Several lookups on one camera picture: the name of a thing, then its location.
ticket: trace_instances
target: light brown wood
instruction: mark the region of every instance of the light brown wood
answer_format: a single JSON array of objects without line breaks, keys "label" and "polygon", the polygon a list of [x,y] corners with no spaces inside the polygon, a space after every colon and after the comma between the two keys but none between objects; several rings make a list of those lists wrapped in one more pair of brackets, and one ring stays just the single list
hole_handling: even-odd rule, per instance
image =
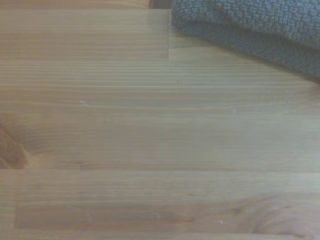
[{"label": "light brown wood", "polygon": [[319,239],[317,83],[145,0],[23,2],[0,2],[0,239]]},{"label": "light brown wood", "polygon": [[1,0],[1,9],[147,9],[149,0]]}]

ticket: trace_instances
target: blue gray textile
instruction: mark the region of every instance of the blue gray textile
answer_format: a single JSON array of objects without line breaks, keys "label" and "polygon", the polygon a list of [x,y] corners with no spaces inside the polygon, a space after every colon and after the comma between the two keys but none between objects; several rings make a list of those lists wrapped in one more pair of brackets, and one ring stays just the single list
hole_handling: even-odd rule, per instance
[{"label": "blue gray textile", "polygon": [[173,0],[172,25],[320,77],[320,0]]}]

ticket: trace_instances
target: gray fabric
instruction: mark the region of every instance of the gray fabric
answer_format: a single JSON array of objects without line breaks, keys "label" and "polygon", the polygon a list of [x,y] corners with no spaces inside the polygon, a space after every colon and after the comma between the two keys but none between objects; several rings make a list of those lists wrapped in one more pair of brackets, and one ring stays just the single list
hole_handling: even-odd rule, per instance
[{"label": "gray fabric", "polygon": [[187,35],[320,77],[320,0],[173,0],[172,24]]}]

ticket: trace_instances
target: wood grain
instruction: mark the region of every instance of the wood grain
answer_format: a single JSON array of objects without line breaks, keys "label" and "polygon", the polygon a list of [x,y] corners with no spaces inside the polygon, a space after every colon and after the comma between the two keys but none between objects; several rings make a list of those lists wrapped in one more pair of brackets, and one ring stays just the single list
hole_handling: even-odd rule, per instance
[{"label": "wood grain", "polygon": [[148,7],[0,1],[0,239],[320,239],[319,85]]},{"label": "wood grain", "polygon": [[1,0],[0,9],[147,9],[149,0]]},{"label": "wood grain", "polygon": [[0,170],[0,236],[3,231],[12,232],[15,226],[18,174],[11,169]]}]

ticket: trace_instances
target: wooden surface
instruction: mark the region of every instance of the wooden surface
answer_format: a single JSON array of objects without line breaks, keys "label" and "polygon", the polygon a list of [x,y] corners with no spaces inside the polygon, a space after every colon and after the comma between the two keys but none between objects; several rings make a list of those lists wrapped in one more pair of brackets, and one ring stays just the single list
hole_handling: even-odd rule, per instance
[{"label": "wooden surface", "polygon": [[0,1],[0,239],[320,239],[319,85],[150,6]]}]

